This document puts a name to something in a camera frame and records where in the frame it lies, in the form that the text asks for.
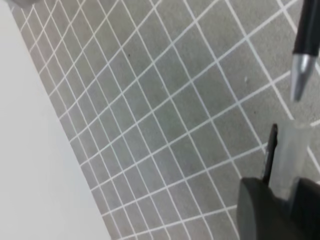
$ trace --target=floor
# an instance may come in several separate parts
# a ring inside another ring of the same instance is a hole
[[[12,14],[113,240],[235,240],[241,177],[289,101],[301,0],[46,0]]]

